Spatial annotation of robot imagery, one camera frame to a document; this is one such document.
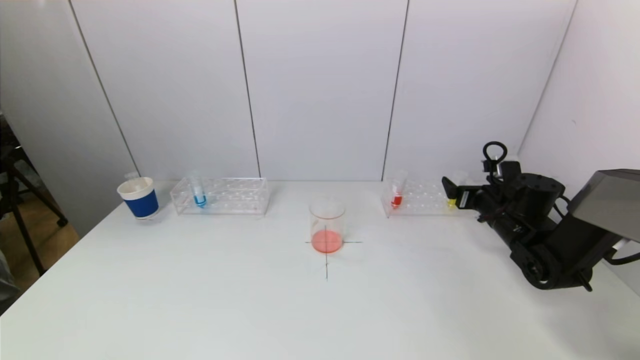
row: blue liquid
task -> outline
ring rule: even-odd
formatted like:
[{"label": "blue liquid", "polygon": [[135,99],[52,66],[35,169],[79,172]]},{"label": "blue liquid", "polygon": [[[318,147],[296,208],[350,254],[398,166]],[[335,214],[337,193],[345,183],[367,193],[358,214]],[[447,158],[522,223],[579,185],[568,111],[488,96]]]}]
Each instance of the blue liquid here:
[{"label": "blue liquid", "polygon": [[193,200],[195,200],[196,205],[201,209],[204,209],[204,206],[207,204],[207,197],[205,195],[201,195],[201,196],[194,195]]}]

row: red liquid in beaker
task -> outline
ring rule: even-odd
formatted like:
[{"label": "red liquid in beaker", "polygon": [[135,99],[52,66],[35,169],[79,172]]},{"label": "red liquid in beaker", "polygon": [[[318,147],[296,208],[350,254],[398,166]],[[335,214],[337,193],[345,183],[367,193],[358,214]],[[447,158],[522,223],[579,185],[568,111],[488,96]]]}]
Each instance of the red liquid in beaker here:
[{"label": "red liquid in beaker", "polygon": [[311,237],[311,246],[323,254],[331,254],[342,247],[342,237],[331,230],[320,230]]}]

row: robotic arm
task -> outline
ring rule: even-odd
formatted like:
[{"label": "robotic arm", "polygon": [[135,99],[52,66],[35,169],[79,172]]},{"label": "robotic arm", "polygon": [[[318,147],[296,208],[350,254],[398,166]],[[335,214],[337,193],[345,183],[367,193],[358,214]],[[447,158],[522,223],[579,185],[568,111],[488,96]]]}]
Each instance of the robotic arm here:
[{"label": "robotic arm", "polygon": [[[487,154],[492,145],[503,150],[497,160]],[[583,286],[591,291],[592,268],[601,259],[612,265],[640,259],[640,253],[613,258],[619,242],[640,241],[640,170],[598,171],[569,201],[563,184],[523,174],[517,161],[503,161],[504,144],[490,142],[483,154],[489,184],[456,186],[443,177],[442,185],[458,208],[480,213],[478,221],[498,233],[533,286],[543,290]],[[566,215],[558,211],[558,198],[568,203]],[[558,224],[548,217],[552,208],[563,217]]]}]

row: cup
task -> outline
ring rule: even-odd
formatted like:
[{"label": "cup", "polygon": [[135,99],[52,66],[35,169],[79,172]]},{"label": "cup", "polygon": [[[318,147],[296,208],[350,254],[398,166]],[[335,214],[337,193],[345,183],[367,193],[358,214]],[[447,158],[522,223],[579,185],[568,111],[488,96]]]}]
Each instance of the cup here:
[{"label": "cup", "polygon": [[159,209],[154,180],[150,177],[127,180],[118,186],[118,193],[138,219],[150,218]]},{"label": "cup", "polygon": [[323,254],[340,250],[344,243],[344,205],[331,197],[315,199],[311,206],[311,246]]}]

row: white wall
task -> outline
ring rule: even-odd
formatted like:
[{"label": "white wall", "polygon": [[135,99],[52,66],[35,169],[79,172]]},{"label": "white wall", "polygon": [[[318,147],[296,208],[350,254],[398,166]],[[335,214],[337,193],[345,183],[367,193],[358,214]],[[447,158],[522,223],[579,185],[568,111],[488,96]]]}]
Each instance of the white wall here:
[{"label": "white wall", "polygon": [[135,170],[66,1],[0,1],[0,107],[80,236]]},{"label": "white wall", "polygon": [[143,176],[258,176],[233,0],[72,3]]},{"label": "white wall", "polygon": [[[640,168],[640,1],[578,2],[520,160],[569,197],[597,170]],[[640,294],[640,262],[611,268]]]},{"label": "white wall", "polygon": [[406,0],[238,0],[262,175],[380,180]]},{"label": "white wall", "polygon": [[575,0],[411,0],[385,177],[481,171],[522,144]]}]

